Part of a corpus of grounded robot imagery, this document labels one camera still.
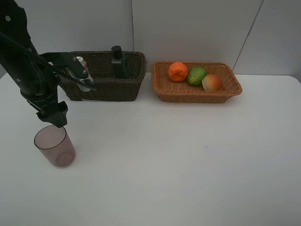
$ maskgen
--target light brown wicker basket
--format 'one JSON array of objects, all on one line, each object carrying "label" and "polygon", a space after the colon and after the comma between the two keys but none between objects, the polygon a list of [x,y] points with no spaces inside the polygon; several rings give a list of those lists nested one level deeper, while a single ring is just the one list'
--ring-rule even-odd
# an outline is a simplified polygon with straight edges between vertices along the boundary
[{"label": "light brown wicker basket", "polygon": [[223,103],[239,95],[242,88],[233,71],[224,63],[183,62],[190,70],[195,66],[205,67],[207,74],[217,74],[222,80],[219,91],[204,91],[202,86],[195,87],[187,81],[173,82],[167,71],[174,61],[157,61],[152,66],[152,87],[162,101],[188,103]]}]

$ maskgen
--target basket rim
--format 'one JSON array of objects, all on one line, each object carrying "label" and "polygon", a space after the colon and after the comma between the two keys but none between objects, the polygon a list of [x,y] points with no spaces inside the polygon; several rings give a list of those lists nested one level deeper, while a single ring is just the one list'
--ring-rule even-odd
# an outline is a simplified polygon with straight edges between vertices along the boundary
[{"label": "basket rim", "polygon": [[[146,74],[146,58],[145,55],[141,52],[133,52],[133,51],[124,51],[127,54],[138,55],[142,58],[143,61],[143,70],[141,74],[135,79],[93,79],[97,82],[105,83],[105,84],[137,84],[141,83]],[[111,51],[73,51],[73,54],[111,54]]]},{"label": "basket rim", "polygon": [[242,87],[240,85],[240,83],[238,82],[236,76],[234,75],[233,71],[231,70],[231,68],[223,63],[223,62],[205,62],[205,61],[181,61],[184,64],[191,64],[191,63],[195,63],[195,64],[203,64],[203,65],[223,65],[227,68],[227,70],[230,72],[231,77],[233,78],[234,82],[236,83],[238,89],[235,91],[184,91],[184,90],[163,90],[157,87],[157,75],[155,72],[156,66],[158,64],[166,64],[166,63],[174,63],[176,61],[171,61],[171,60],[167,60],[167,61],[156,61],[153,63],[152,65],[152,71],[151,71],[151,77],[152,77],[152,86],[153,89],[156,93],[160,94],[170,94],[172,95],[173,93],[177,93],[177,94],[181,94],[181,96],[228,96],[228,97],[233,97],[233,96],[237,96],[239,94],[242,93]]}]

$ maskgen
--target black bottle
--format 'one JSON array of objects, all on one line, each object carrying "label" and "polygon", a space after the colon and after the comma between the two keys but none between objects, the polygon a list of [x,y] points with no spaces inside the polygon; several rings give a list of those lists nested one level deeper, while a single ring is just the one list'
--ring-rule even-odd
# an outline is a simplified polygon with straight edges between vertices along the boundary
[{"label": "black bottle", "polygon": [[128,79],[125,53],[122,52],[120,46],[113,46],[112,53],[112,67],[114,77],[116,79]]}]

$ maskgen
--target orange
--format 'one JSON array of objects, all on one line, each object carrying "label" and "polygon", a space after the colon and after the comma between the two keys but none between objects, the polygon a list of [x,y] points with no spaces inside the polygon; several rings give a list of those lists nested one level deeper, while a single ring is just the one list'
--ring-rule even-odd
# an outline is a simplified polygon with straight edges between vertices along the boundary
[{"label": "orange", "polygon": [[188,68],[180,61],[174,62],[168,69],[168,77],[171,81],[181,82],[186,79]]}]

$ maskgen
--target plastic cup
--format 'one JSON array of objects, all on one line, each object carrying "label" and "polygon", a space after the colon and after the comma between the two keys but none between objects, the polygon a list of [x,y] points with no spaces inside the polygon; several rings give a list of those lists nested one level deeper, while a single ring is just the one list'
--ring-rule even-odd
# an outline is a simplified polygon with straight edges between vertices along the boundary
[{"label": "plastic cup", "polygon": [[56,167],[69,166],[74,160],[75,149],[64,127],[51,125],[41,129],[34,145]]}]

